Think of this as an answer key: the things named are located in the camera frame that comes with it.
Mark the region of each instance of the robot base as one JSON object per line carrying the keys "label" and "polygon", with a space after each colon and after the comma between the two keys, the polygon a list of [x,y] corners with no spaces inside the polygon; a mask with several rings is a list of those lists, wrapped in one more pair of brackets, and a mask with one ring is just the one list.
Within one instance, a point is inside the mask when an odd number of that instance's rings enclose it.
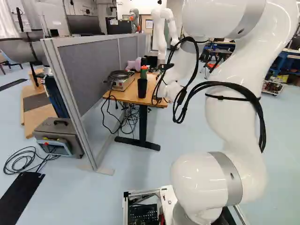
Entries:
{"label": "robot base", "polygon": [[[123,225],[129,225],[128,210],[132,206],[132,202],[145,204],[146,202],[153,204],[150,198],[155,197],[158,207],[161,208],[160,214],[163,213],[165,225],[197,225],[191,221],[185,214],[184,210],[178,204],[177,198],[173,191],[173,187],[162,186],[161,188],[150,191],[129,191],[124,192],[123,197]],[[250,223],[243,216],[238,205],[229,210],[228,207],[222,209],[221,216],[212,225],[236,225],[236,220],[240,220],[243,225]]]}

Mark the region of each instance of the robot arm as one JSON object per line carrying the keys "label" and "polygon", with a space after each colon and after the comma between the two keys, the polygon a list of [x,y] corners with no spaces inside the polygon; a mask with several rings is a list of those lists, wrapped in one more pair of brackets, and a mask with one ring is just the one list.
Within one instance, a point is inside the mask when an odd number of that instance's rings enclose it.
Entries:
{"label": "robot arm", "polygon": [[[203,42],[206,37],[235,39],[234,53],[214,70],[209,82],[236,84],[259,98],[272,62],[296,30],[298,7],[294,0],[185,0],[182,21],[185,31],[196,41]],[[188,43],[181,45],[171,61],[174,67],[163,77],[158,97],[175,99],[182,89],[175,81],[195,68],[196,56],[191,50]],[[221,85],[210,87],[207,93],[245,99],[240,92]],[[171,181],[178,199],[173,211],[175,225],[191,224],[185,215],[193,223],[208,225],[219,217],[222,207],[262,196],[267,184],[255,135],[257,109],[245,100],[221,101],[215,97],[206,98],[206,119],[224,145],[222,151],[184,155],[172,165]]]}
{"label": "robot arm", "polygon": [[138,19],[139,19],[139,10],[137,8],[133,8],[129,11],[130,13],[130,21],[132,22],[132,32],[140,32],[141,27],[139,25]]}
{"label": "robot arm", "polygon": [[174,21],[174,15],[171,9],[158,7],[151,12],[154,24],[154,35],[155,38],[158,40],[158,65],[165,63],[166,57],[166,49],[167,43],[165,41],[165,20],[168,23],[169,27],[169,34],[172,38],[171,45],[175,46],[179,39],[177,35],[176,24]]}

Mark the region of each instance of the desk foot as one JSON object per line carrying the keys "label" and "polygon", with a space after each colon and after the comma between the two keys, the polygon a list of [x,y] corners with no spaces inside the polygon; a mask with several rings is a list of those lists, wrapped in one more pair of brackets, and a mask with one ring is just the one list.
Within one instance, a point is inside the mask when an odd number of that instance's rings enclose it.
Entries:
{"label": "desk foot", "polygon": [[126,138],[126,137],[115,137],[114,141],[119,143],[124,143],[124,144],[131,144],[142,148],[152,149],[155,151],[160,151],[160,145],[153,144],[150,142],[141,143],[141,141],[137,139]]}

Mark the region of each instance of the pink plush toy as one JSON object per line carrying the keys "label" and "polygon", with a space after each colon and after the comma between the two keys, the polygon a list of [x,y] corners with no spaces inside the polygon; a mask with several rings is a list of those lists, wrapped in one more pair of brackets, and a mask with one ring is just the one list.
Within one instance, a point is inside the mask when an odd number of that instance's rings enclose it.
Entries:
{"label": "pink plush toy", "polygon": [[141,71],[141,57],[138,57],[135,61],[127,61],[128,66],[126,67],[126,71],[131,69],[135,69],[137,72]]}

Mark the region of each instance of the case handle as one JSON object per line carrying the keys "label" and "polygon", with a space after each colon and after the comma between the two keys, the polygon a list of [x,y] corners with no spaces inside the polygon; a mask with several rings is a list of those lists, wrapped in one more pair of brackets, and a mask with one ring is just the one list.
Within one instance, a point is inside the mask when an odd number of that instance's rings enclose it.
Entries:
{"label": "case handle", "polygon": [[63,121],[63,120],[55,120],[55,121],[54,121],[54,125],[57,125],[57,124],[59,124],[59,123],[63,123],[63,124],[65,124],[65,126],[69,125],[68,122]]}

